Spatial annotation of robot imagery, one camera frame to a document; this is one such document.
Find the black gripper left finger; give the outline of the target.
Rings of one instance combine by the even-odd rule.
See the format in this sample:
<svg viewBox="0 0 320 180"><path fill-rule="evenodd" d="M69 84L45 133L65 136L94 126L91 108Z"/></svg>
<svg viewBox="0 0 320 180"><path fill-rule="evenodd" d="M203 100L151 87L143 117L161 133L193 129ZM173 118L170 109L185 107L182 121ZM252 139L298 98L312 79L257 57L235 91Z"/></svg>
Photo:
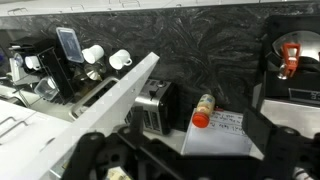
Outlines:
<svg viewBox="0 0 320 180"><path fill-rule="evenodd" d="M61 180L104 180L114 167L122 168L134 180L157 180L157 171L139 150L148 142L143 135L143 107L133 108L129 126L105 136L84 134L78 141Z"/></svg>

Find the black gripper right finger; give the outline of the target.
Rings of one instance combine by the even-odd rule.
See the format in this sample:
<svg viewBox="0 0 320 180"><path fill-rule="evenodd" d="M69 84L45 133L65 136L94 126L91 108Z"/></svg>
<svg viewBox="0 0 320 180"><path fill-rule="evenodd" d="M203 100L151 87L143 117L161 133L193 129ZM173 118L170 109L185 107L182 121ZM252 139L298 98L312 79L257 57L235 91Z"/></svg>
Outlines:
<svg viewBox="0 0 320 180"><path fill-rule="evenodd" d="M314 180L320 179L318 133L305 137L291 127L275 125L253 107L244 110L242 128L263 154L257 180L292 180L296 168Z"/></svg>

